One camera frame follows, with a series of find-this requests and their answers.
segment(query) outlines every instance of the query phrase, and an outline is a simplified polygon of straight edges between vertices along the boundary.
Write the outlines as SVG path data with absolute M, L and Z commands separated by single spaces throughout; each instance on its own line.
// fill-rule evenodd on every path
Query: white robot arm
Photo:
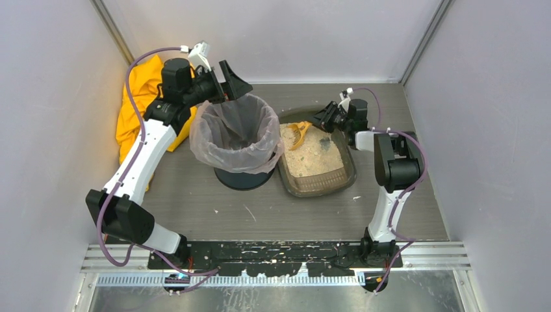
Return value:
M 191 51 L 185 46 L 181 49 L 190 53 L 189 59 L 196 65 L 195 77 L 191 76 L 190 61 L 184 58 L 172 58 L 164 63 L 162 92 L 149 104 L 143 117 L 145 139 L 141 141 L 140 132 L 128 156 L 103 190 L 90 190 L 86 196 L 88 210 L 97 223 L 102 206 L 115 190 L 101 220 L 101 231 L 167 255 L 174 254 L 172 260 L 176 263 L 188 258 L 187 238 L 156 223 L 153 215 L 140 206 L 149 179 L 190 118 L 190 107 L 207 100 L 214 104 L 233 101 L 253 89 L 235 75 L 225 60 L 219 62 L 225 82 L 219 83 L 206 59 L 209 45 L 205 42 L 198 43 Z M 125 171 L 128 172 L 120 184 Z
M 411 191 L 400 194 L 421 176 L 424 164 L 420 151 L 406 138 L 389 133 L 374 132 L 367 126 L 367 102 L 350 99 L 348 88 L 340 93 L 340 103 L 331 102 L 309 121 L 325 131 L 342 131 L 351 148 L 374 154 L 375 178 L 379 198 L 375 215 L 365 230 L 362 243 L 365 254 L 392 255 L 396 252 L 396 227 L 406 199 Z M 416 139 L 412 132 L 406 132 Z

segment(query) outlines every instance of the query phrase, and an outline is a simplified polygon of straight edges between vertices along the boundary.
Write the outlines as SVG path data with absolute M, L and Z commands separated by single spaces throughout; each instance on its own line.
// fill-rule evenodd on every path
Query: clear trash bag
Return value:
M 285 151 L 279 118 L 261 98 L 246 94 L 221 104 L 204 102 L 190 129 L 197 160 L 228 172 L 270 172 Z

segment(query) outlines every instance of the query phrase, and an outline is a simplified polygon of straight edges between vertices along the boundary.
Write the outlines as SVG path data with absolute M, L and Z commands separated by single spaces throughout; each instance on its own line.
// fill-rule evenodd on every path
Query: yellow towel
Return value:
M 130 89 L 134 102 L 143 116 L 146 108 L 157 97 L 157 85 L 160 81 L 160 71 L 162 61 L 158 55 L 153 56 L 147 62 L 144 62 L 132 69 L 130 73 Z M 140 122 L 136 116 L 130 99 L 126 93 L 126 87 L 123 86 L 122 106 L 117 121 L 116 140 L 120 146 L 119 162 L 122 163 L 126 155 L 132 148 L 136 137 L 140 132 Z M 190 126 L 195 118 L 197 107 L 190 109 L 191 117 L 184 124 L 178 137 L 172 142 L 168 151 L 174 151 L 182 141 L 189 136 Z

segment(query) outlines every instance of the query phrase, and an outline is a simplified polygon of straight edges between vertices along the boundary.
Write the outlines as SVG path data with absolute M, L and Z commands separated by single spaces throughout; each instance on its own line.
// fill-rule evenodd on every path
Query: white wall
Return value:
M 456 1 L 407 84 L 488 311 L 551 311 L 551 2 Z
M 440 0 L 105 0 L 136 56 L 211 44 L 249 82 L 397 82 Z
M 89 1 L 5 1 L 0 29 L 0 310 L 69 311 L 125 63 Z

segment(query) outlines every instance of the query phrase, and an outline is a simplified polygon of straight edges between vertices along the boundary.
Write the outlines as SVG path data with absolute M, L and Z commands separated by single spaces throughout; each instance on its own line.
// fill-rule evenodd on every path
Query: yellow scoop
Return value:
M 289 129 L 293 130 L 295 136 L 294 145 L 289 148 L 290 151 L 296 150 L 304 143 L 306 131 L 311 125 L 311 122 L 295 122 L 287 126 Z

